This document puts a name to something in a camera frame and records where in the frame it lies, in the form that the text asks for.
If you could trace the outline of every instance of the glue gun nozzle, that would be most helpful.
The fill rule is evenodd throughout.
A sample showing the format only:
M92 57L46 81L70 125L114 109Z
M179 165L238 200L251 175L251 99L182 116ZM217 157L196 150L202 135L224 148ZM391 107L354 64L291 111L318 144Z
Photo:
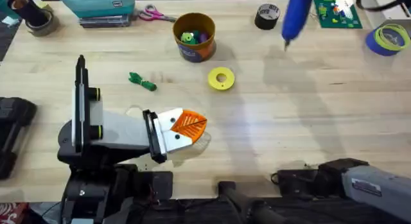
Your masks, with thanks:
M287 51L288 46L290 45L290 41L286 40L284 43L284 51Z

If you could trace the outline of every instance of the blue tape roll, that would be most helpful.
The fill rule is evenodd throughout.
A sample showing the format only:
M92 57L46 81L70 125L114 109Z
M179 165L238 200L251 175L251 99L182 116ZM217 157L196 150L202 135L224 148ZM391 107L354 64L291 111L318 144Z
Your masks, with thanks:
M370 32L367 38L365 38L365 43L367 44L368 48L371 49L371 51L379 55L382 55L382 56L392 56L392 55L397 54L399 51L392 51L392 50L385 49L384 47L381 47L377 43L377 41L374 38L374 34L377 29L378 28Z

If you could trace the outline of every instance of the scissors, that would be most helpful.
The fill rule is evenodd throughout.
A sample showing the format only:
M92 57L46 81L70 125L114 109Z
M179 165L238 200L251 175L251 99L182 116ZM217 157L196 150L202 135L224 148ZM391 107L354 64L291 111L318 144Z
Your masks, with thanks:
M139 11L139 17L144 21L164 20L175 22L177 20L174 17L166 16L160 13L152 4L147 5L144 10Z

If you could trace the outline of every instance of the orange cup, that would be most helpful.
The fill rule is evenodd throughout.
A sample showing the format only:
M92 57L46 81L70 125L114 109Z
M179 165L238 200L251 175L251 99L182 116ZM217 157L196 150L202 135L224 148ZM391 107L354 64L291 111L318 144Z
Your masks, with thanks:
M180 40L184 32L198 30L207 33L207 41L201 44L186 44ZM187 13L181 15L173 25L174 39L177 43L181 56L194 63L209 59L216 51L214 34L216 26L214 21L202 13Z

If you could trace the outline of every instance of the green rubber band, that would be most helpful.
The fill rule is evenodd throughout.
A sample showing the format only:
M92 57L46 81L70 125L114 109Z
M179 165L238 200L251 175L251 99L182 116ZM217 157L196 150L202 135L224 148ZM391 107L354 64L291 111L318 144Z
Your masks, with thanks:
M391 41L385 38L383 35L383 29L391 29L397 32L399 35L401 35L401 38L403 38L404 40L404 45L400 46L397 44L393 44ZM397 24L387 24L385 26L378 28L374 33L374 38L378 45L380 45L381 47L384 47L387 50L391 50L391 51L401 51L407 48L411 42L406 29Z

